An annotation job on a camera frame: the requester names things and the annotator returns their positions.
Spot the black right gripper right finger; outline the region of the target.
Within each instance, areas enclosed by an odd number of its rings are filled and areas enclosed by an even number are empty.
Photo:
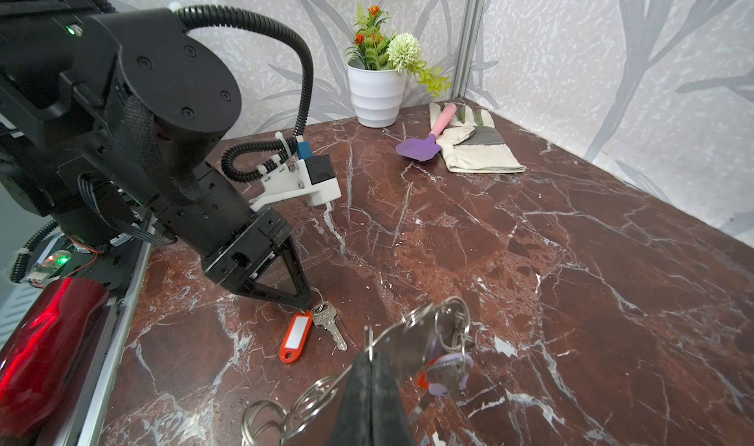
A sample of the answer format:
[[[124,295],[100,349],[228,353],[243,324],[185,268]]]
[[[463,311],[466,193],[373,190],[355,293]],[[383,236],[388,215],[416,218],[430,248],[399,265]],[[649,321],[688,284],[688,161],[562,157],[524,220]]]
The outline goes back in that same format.
[[[372,363],[372,445],[414,446],[408,417],[386,356],[374,354]]]

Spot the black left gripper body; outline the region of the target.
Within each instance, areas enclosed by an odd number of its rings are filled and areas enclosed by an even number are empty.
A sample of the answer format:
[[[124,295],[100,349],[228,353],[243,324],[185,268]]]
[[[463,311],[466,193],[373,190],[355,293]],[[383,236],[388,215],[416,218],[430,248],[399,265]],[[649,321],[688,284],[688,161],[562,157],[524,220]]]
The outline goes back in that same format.
[[[158,214],[158,228],[176,236],[199,256],[204,275],[223,287],[247,287],[280,262],[294,273],[291,227],[270,206],[249,202],[215,167],[194,169],[199,199],[171,204]]]

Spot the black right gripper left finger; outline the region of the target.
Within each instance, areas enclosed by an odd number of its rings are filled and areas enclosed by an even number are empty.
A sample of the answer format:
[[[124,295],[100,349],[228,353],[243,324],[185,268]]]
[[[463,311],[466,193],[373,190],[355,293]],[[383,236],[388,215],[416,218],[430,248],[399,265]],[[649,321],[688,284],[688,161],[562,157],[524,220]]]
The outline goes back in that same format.
[[[355,357],[335,428],[328,445],[367,446],[371,431],[372,363],[365,353]]]

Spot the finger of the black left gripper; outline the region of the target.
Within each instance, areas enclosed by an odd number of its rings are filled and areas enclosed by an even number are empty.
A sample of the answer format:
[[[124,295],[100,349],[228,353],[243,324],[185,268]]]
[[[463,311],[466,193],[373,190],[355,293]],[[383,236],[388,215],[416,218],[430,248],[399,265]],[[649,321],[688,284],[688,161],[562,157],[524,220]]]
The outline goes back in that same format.
[[[243,277],[232,291],[234,295],[296,310],[310,308],[312,290],[293,237],[288,237],[259,262],[260,265]]]

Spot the red capped key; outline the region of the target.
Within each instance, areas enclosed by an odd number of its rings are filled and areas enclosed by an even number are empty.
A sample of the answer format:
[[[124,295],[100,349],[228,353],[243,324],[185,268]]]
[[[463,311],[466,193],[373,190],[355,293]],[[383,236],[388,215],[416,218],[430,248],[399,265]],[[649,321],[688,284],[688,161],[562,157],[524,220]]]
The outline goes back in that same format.
[[[296,314],[288,327],[280,347],[280,361],[286,365],[290,365],[290,363],[295,363],[300,358],[313,326],[325,329],[332,336],[337,349],[347,351],[348,344],[337,326],[337,316],[338,311],[328,302],[320,304],[314,310]]]

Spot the bunch of coloured keys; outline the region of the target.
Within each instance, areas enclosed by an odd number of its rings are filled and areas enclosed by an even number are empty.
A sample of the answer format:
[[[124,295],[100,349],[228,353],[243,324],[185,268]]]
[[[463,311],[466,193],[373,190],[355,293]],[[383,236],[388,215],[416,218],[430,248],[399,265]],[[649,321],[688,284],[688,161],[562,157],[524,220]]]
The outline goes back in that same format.
[[[436,397],[459,398],[467,389],[473,367],[473,359],[469,354],[443,355],[420,373],[417,385]]]

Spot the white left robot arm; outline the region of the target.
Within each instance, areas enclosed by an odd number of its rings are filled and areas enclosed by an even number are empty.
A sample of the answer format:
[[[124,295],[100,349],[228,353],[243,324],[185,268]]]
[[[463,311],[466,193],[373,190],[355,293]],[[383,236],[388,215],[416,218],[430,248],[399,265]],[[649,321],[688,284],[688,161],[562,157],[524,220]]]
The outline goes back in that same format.
[[[242,95],[201,28],[291,47],[302,92],[290,137],[207,157]],[[1,182],[27,211],[94,249],[127,235],[183,242],[229,292],[306,310],[311,291],[288,222],[237,184],[271,180],[300,148],[313,89],[306,42],[289,27],[217,5],[120,13],[108,0],[1,0]]]

